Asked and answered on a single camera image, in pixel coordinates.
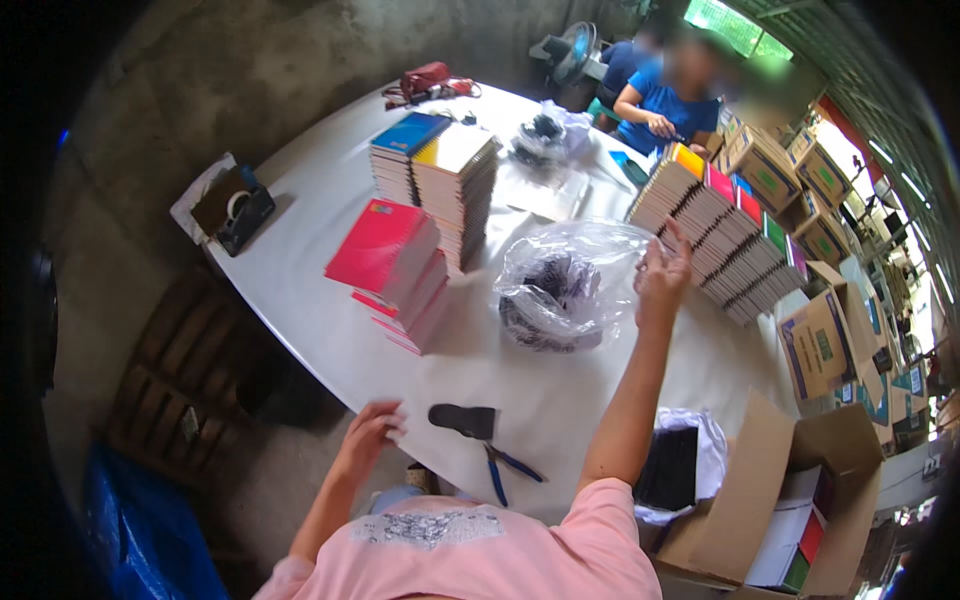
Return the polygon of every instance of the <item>wooden pallet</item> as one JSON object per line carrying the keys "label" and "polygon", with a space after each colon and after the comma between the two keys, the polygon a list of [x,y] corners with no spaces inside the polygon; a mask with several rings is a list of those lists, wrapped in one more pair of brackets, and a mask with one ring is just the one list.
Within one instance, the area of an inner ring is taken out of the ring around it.
{"label": "wooden pallet", "polygon": [[178,483],[204,487],[223,451],[252,427],[237,384],[275,347],[209,274],[184,275],[144,328],[102,438]]}

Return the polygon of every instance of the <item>window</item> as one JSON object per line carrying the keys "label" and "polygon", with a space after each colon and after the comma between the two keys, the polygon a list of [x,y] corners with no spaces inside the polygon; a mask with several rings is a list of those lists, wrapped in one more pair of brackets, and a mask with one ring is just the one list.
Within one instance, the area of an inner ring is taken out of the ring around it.
{"label": "window", "polygon": [[740,55],[750,58],[773,55],[790,60],[793,53],[760,27],[717,0],[692,0],[684,19],[725,37]]}

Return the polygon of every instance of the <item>pliers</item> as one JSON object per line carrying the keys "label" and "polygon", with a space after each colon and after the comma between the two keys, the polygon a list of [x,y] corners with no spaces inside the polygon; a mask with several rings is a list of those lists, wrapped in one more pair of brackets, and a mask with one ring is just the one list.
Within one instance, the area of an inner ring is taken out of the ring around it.
{"label": "pliers", "polygon": [[515,468],[537,483],[543,483],[543,478],[540,477],[536,471],[527,467],[513,456],[497,450],[490,442],[483,442],[483,446],[487,450],[487,466],[490,467],[490,477],[493,479],[493,488],[496,490],[496,497],[500,499],[500,504],[502,504],[504,508],[508,506],[507,494],[503,492],[503,484],[500,482],[500,470],[496,467],[497,459],[502,460],[507,465]]}

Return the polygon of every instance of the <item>pink t-shirt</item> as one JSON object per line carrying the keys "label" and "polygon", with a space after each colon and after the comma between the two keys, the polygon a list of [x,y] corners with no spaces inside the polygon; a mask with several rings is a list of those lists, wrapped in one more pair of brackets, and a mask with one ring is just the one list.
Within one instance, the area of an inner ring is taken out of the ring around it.
{"label": "pink t-shirt", "polygon": [[341,527],[316,566],[281,560],[254,598],[388,600],[415,593],[662,599],[639,546],[630,486],[618,479],[584,488],[555,527],[461,498],[410,498]]}

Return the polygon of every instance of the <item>white table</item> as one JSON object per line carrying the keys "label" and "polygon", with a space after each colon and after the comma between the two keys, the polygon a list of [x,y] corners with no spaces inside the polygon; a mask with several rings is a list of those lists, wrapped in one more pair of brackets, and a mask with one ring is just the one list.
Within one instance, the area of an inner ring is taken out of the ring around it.
{"label": "white table", "polygon": [[[540,111],[530,100],[489,86],[480,99],[423,105],[471,110],[509,141]],[[590,437],[610,401],[636,338],[628,320],[620,337],[571,355],[534,353],[501,334],[491,285],[504,250],[536,223],[506,206],[513,189],[499,185],[487,225],[486,268],[451,278],[445,327],[433,353],[418,357],[389,342],[347,286],[324,278],[324,266],[370,197],[375,196],[368,143],[402,113],[384,112],[379,92],[344,107],[256,170],[277,202],[276,215],[235,258],[209,251],[236,289],[283,344],[351,410],[380,396],[404,400],[409,434],[400,447],[470,495],[496,503],[483,445],[427,421],[439,402],[500,409],[494,443],[542,472],[537,484],[500,470],[510,506],[557,523],[573,499]],[[607,154],[632,149],[591,131],[593,150],[580,168],[592,191],[581,215],[621,219],[636,190]],[[728,435],[740,427],[748,386],[796,415],[774,324],[733,324],[699,290],[691,290],[674,329],[660,404],[709,408]]]}

